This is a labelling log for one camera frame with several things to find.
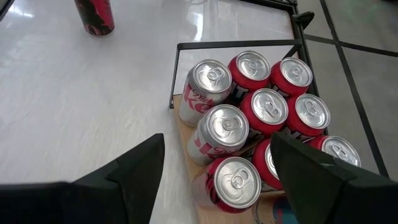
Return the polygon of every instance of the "wooden tray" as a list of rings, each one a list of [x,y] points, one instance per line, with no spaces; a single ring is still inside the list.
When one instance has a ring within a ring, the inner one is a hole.
[[[178,115],[178,107],[180,106],[181,95],[173,96],[173,101],[174,101],[174,108],[175,108],[174,111],[175,111],[177,126],[180,130],[182,150],[184,151],[184,157],[185,157],[185,162],[187,163],[189,178],[192,181],[193,178],[196,176],[196,174],[199,173],[199,171],[201,171],[205,167],[199,166],[196,163],[194,163],[194,161],[190,158],[190,156],[188,154],[187,142],[195,128],[192,128],[192,127],[186,125],[180,119],[180,116]],[[257,142],[252,142],[251,144],[245,146],[244,149],[240,150],[239,152],[235,153],[234,155],[238,156],[239,154],[244,153],[245,151],[252,148],[256,144],[257,144]],[[267,193],[261,194],[261,196],[266,197],[269,195],[280,195],[283,193],[284,193],[283,191],[267,192]],[[250,223],[254,223],[253,214],[252,214],[251,209],[249,209],[243,213],[239,213],[239,214],[230,214],[230,213],[221,212],[216,209],[209,210],[209,209],[204,209],[204,208],[197,206],[197,212],[198,212],[200,224],[241,224],[241,223],[250,224]]]

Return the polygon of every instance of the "red can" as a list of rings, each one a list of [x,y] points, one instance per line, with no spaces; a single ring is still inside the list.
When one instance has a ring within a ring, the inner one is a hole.
[[[354,166],[361,167],[361,159],[355,148],[341,137],[318,136],[308,141],[307,144]]]
[[[261,54],[248,50],[233,58],[229,65],[232,74],[230,98],[240,101],[247,93],[265,88],[268,84],[270,66]]]
[[[271,68],[271,88],[283,97],[305,93],[312,82],[310,67],[297,58],[285,58]]]
[[[87,32],[106,35],[114,29],[109,0],[75,0],[81,20]]]
[[[295,96],[287,100],[289,115],[283,132],[295,139],[305,141],[322,134],[330,122],[326,104],[311,94]]]
[[[201,207],[241,213],[259,198],[260,176],[243,158],[218,158],[197,174],[192,189],[193,197]]]
[[[285,99],[268,88],[248,94],[241,103],[241,111],[249,121],[249,139],[258,136],[269,138],[282,129],[289,113]]]
[[[279,181],[274,161],[272,160],[270,139],[265,139],[257,146],[248,150],[241,156],[252,162],[259,172],[261,183],[261,192],[272,190],[282,190],[282,184]]]

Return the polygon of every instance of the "diet coke logo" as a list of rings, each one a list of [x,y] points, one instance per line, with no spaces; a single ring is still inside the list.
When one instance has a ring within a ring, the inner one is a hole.
[[[227,151],[222,148],[212,147],[204,139],[201,139],[198,131],[193,133],[193,142],[195,143],[196,147],[199,148],[199,151],[207,155],[210,159],[216,159],[220,156],[226,155]]]
[[[192,90],[189,84],[185,87],[184,100],[191,109],[199,113],[204,113],[215,105],[212,99],[202,96],[198,90]]]

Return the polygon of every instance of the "black metal rack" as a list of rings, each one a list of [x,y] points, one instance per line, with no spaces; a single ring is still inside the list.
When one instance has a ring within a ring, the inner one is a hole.
[[[279,9],[289,13],[290,22],[292,25],[294,39],[290,40],[243,40],[243,41],[218,41],[218,42],[190,42],[190,43],[179,43],[177,44],[177,52],[175,54],[175,64],[173,73],[172,89],[170,92],[169,108],[174,108],[173,96],[175,79],[177,76],[178,61],[180,58],[181,50],[195,50],[195,49],[222,49],[230,47],[270,47],[270,46],[293,46],[291,50],[285,55],[286,57],[291,57],[293,54],[297,53],[299,59],[303,60],[312,70],[312,64],[310,56],[308,54],[307,45],[304,39],[303,30],[308,26],[314,17],[313,12],[305,12],[303,14],[298,14],[297,3],[294,0],[289,2],[281,0],[241,0],[244,2],[249,2],[252,4],[258,4],[261,6],[271,7],[274,9]],[[315,77],[308,88],[308,93],[319,96],[318,88],[315,81]]]

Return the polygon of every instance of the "white can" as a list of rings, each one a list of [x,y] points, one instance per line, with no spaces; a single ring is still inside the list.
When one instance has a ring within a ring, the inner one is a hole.
[[[241,149],[248,134],[249,123],[242,111],[232,105],[218,105],[199,120],[188,140],[188,153],[195,163],[205,166]]]
[[[222,103],[231,91],[232,76],[225,65],[204,60],[187,75],[178,114],[182,121],[196,126],[211,107]]]

